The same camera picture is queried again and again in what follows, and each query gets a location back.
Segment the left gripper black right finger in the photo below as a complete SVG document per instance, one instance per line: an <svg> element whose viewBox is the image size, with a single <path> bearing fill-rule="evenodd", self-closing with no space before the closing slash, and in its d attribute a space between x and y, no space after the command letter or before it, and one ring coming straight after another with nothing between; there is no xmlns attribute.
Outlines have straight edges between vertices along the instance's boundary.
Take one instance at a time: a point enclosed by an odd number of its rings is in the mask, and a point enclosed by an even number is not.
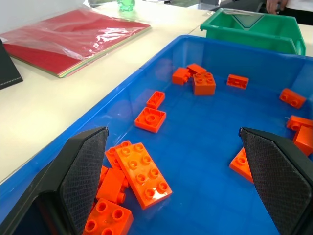
<svg viewBox="0 0 313 235"><path fill-rule="evenodd" d="M313 233L313 163L290 140L242 127L255 188L281 235Z"/></svg>

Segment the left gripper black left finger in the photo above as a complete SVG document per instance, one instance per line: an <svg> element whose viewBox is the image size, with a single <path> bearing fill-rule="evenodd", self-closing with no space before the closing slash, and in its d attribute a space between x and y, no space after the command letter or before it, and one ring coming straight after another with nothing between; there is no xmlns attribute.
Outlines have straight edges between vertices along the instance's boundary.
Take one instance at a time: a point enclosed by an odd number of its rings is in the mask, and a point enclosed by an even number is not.
<svg viewBox="0 0 313 235"><path fill-rule="evenodd" d="M109 131L67 140L33 179L0 225L2 235L81 235L98 188Z"/></svg>

